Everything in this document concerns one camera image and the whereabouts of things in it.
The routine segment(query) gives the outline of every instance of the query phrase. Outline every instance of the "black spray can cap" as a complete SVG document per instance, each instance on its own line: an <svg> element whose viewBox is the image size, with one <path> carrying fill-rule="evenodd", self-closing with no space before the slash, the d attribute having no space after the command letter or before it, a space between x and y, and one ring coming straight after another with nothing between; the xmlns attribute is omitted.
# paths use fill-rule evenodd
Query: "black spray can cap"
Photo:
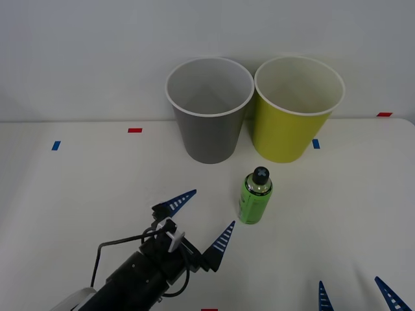
<svg viewBox="0 0 415 311"><path fill-rule="evenodd" d="M266 167L257 167L252 174L252 181L257 185L265 185L270 177L270 171Z"/></svg>

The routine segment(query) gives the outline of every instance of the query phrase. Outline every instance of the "gray paper cup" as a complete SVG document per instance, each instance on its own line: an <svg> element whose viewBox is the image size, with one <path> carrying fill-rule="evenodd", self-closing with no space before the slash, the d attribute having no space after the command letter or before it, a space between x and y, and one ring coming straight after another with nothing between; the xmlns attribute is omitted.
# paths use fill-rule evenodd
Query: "gray paper cup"
<svg viewBox="0 0 415 311"><path fill-rule="evenodd" d="M219 163L235 150L254 79L245 67L225 58L197 58L167 78L187 153L202 163Z"/></svg>

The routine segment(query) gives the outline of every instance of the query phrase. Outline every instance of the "white tabletop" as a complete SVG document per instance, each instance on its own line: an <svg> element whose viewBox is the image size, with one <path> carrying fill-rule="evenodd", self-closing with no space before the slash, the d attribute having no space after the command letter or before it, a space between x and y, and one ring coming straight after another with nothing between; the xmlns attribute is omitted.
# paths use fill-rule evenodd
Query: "white tabletop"
<svg viewBox="0 0 415 311"><path fill-rule="evenodd" d="M0 124L0 310L47 311L87 287L101 242L140 234L153 205L192 189L175 218L204 251L260 165L274 182L263 219L237 222L219 271L152 310L318 310L319 280L336 311L388 310L376 275L415 308L415 127L328 120L317 138L321 149L276 164L244 126L228 160L204 165L175 122ZM138 246L104 249L96 288Z"/></svg>

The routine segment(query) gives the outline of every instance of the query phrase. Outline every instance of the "green spray can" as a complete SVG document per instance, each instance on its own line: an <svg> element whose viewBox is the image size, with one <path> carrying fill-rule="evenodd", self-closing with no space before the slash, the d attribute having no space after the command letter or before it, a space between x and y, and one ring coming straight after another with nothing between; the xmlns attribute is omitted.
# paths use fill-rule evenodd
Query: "green spray can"
<svg viewBox="0 0 415 311"><path fill-rule="evenodd" d="M239 219L245 224L256 224L262 218L272 194L270 172L265 167L257 167L242 184L239 199Z"/></svg>

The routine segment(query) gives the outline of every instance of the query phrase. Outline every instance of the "black cable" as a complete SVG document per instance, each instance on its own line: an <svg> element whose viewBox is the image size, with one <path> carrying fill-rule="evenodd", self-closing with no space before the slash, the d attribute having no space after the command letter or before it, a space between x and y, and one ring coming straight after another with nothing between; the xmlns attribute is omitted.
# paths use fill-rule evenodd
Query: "black cable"
<svg viewBox="0 0 415 311"><path fill-rule="evenodd" d="M109 246L109 245L117 245L117 244L121 244L121 243L126 243L126 242L131 242L131 241L139 240L139 239L141 239L141 238L148 238L148 237L150 237L150 236L154 236L154 235L157 235L157 234L162 233L162 232L166 232L166 229L161 228L160 230L153 231L153 232L151 232L151 233L145 233L145 234L142 234L142 235L131 236L131 237L129 237L129 238L122 238L122 239L120 239L120 240L109 241L109 242L105 242L105 243L100 244L100 245L98 246L97 259L95 259L95 265L94 265L94 267L93 267L92 280L91 280L91 287L93 287L93 284L95 283L95 277L96 277L96 275L97 275L97 270L98 270L99 259L100 259L100 257L101 257L101 249L102 249L104 246Z"/></svg>
<svg viewBox="0 0 415 311"><path fill-rule="evenodd" d="M184 247L183 247L182 244L179 245L179 250L180 250L180 253L182 254L182 257L183 257L183 260L184 260L184 264L186 266L186 280L184 281L184 284L183 284L182 288L180 288L177 292L172 293L172 294L166 294L166 293L164 293L162 295L163 297L172 298L172 297L179 296L182 292L184 292L184 290L186 289L187 285L189 284L189 279L190 279L190 263L189 263L189 259L187 258L187 254L186 254L187 251L184 249Z"/></svg>

